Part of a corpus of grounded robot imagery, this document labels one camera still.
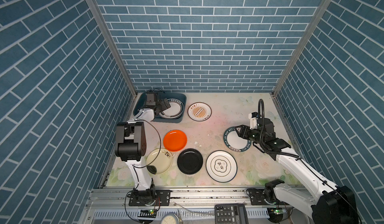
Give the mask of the large white plate teal rim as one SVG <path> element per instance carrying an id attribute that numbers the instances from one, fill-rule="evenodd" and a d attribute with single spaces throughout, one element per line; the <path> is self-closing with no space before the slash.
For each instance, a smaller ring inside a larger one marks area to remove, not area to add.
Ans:
<path id="1" fill-rule="evenodd" d="M 184 104 L 182 101 L 176 98 L 169 98 L 168 102 L 170 104 L 170 108 L 159 113 L 159 116 L 163 119 L 177 119 L 184 112 Z"/>

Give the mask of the white plate teal lettered rim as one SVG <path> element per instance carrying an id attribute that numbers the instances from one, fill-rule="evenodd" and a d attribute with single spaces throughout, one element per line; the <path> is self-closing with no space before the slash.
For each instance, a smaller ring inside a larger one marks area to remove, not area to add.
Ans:
<path id="1" fill-rule="evenodd" d="M 235 127 L 228 128 L 224 132 L 223 140 L 225 145 L 234 152 L 245 152 L 252 145 L 251 141 L 238 137 Z"/>

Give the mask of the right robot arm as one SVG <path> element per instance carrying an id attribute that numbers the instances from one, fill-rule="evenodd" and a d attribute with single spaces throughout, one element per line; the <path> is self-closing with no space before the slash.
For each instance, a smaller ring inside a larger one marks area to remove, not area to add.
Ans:
<path id="1" fill-rule="evenodd" d="M 250 125 L 235 127 L 237 135 L 256 145 L 257 149 L 281 164 L 308 190 L 298 191 L 277 179 L 265 184 L 268 203 L 284 202 L 313 220 L 315 224 L 360 224 L 362 222 L 353 191 L 338 186 L 301 158 L 283 139 L 276 137 L 269 119 L 250 116 Z"/>

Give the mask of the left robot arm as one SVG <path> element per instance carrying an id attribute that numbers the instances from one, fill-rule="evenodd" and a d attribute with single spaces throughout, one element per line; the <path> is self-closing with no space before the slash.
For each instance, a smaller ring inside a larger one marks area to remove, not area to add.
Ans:
<path id="1" fill-rule="evenodd" d="M 151 164 L 143 157 L 147 151 L 145 123 L 150 123 L 162 111 L 170 108 L 168 100 L 158 99 L 154 93 L 147 94 L 145 105 L 127 122 L 116 127 L 115 155 L 129 168 L 135 181 L 132 194 L 137 197 L 156 197 L 153 179 L 149 175 Z"/>

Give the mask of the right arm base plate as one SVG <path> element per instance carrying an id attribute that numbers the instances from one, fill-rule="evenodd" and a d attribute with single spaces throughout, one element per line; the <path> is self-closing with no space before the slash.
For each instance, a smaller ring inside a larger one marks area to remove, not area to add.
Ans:
<path id="1" fill-rule="evenodd" d="M 249 197 L 252 206 L 262 206 L 262 205 L 270 205 L 270 206 L 283 205 L 284 206 L 286 204 L 280 201 L 268 202 L 265 199 L 264 189 L 249 188 L 246 190 L 246 194 Z"/>

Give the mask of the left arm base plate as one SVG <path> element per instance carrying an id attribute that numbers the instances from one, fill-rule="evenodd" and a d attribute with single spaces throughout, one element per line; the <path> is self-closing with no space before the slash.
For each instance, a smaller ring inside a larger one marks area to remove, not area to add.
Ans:
<path id="1" fill-rule="evenodd" d="M 144 206 L 169 206 L 171 198 L 170 190 L 134 190 L 129 197 L 130 207 Z"/>

